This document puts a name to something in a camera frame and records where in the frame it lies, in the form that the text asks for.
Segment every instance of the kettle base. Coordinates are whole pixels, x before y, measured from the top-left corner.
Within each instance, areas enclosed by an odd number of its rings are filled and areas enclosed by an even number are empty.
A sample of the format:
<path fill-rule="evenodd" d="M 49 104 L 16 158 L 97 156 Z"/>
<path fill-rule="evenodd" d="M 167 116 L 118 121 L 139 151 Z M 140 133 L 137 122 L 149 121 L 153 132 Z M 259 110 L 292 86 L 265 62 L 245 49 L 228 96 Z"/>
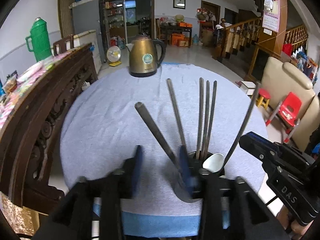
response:
<path fill-rule="evenodd" d="M 152 71 L 152 72 L 148 72 L 148 73 L 135 73 L 135 72 L 131 72 L 131 71 L 129 71 L 129 73 L 133 77 L 149 77 L 149 76 L 152 76 L 152 75 L 156 74 L 157 70 Z"/>

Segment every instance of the gray refrigerator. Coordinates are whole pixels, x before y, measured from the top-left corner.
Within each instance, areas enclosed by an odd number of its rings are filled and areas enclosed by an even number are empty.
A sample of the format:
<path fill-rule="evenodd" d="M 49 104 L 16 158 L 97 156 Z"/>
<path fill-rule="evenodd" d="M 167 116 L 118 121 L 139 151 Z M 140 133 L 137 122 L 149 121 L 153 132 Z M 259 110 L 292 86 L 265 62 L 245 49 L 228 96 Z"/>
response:
<path fill-rule="evenodd" d="M 101 62 L 106 62 L 110 33 L 104 0 L 81 0 L 71 7 L 74 34 L 96 30 Z"/>

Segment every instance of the kettle handle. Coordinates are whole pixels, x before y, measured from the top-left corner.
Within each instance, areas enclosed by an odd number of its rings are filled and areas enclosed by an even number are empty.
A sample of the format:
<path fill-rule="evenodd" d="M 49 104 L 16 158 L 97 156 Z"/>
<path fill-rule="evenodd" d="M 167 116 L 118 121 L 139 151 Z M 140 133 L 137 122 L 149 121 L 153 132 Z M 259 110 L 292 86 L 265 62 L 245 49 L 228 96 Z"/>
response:
<path fill-rule="evenodd" d="M 30 49 L 30 47 L 29 47 L 29 39 L 31 39 L 31 36 L 26 37 L 27 47 L 28 47 L 28 50 L 29 50 L 30 52 L 33 52 L 33 49 Z"/>
<path fill-rule="evenodd" d="M 155 39 L 152 41 L 153 41 L 153 44 L 155 45 L 155 47 L 157 44 L 161 46 L 161 56 L 160 56 L 160 59 L 158 60 L 158 67 L 160 67 L 160 64 L 162 63 L 164 56 L 165 56 L 165 44 L 163 41 L 161 41 L 159 39 Z"/>

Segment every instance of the picture frame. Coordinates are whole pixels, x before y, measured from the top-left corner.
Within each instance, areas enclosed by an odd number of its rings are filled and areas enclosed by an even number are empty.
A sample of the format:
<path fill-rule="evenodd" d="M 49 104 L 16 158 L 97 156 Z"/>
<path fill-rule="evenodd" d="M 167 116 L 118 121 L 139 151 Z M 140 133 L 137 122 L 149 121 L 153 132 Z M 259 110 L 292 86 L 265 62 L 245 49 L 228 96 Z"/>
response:
<path fill-rule="evenodd" d="M 178 9 L 186 9 L 186 0 L 173 0 L 173 7 Z"/>

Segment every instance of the beige sofa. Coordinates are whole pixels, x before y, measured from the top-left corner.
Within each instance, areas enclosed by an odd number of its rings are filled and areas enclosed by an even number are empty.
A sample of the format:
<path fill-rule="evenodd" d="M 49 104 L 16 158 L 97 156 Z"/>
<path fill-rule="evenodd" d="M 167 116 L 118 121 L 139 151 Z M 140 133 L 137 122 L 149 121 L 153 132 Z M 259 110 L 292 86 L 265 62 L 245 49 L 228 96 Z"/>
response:
<path fill-rule="evenodd" d="M 291 63 L 282 63 L 274 57 L 269 57 L 261 85 L 269 92 L 271 96 L 269 105 L 273 109 L 281 100 L 285 99 L 289 92 L 296 94 L 302 101 L 298 113 L 298 118 L 301 121 L 292 135 L 292 139 L 298 148 L 304 151 L 309 143 L 310 135 L 320 123 L 320 102 L 313 91 L 312 82 Z"/>

